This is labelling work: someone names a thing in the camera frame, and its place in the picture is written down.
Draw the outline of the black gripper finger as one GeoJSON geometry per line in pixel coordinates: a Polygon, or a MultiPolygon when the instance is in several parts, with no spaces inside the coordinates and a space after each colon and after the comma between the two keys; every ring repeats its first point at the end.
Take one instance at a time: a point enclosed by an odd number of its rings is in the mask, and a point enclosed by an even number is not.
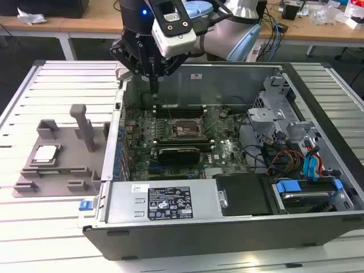
{"type": "Polygon", "coordinates": [[[165,75],[173,74],[188,58],[188,54],[181,54],[171,58],[165,58],[161,54],[154,57],[154,93],[159,90],[159,79],[165,75]]]}
{"type": "Polygon", "coordinates": [[[125,40],[116,40],[110,49],[110,54],[133,74],[141,75],[144,81],[148,81],[150,93],[154,92],[152,63],[147,55],[147,47],[141,40],[132,45],[125,40]]]}

